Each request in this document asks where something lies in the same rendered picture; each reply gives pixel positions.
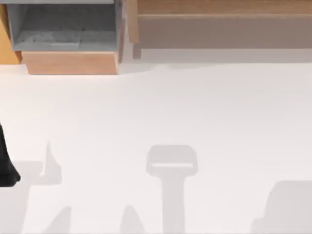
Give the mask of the wooden open shelf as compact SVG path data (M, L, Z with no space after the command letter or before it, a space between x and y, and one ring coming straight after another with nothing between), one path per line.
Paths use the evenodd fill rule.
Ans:
M312 0L125 0L143 49L312 48Z

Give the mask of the pale wooden drawer front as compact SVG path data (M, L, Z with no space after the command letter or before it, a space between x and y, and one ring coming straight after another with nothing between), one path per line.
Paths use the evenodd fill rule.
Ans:
M117 52L23 51L30 75L116 75Z

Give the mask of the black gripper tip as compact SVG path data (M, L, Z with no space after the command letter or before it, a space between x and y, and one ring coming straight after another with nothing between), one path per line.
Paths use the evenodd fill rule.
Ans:
M10 160L2 125L0 124L0 188L13 187L21 176Z

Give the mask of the wooden cupboard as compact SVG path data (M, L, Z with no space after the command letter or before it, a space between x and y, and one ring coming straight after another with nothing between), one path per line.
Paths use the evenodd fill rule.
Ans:
M0 65L18 65L21 60L21 51L12 50L6 5L0 4Z

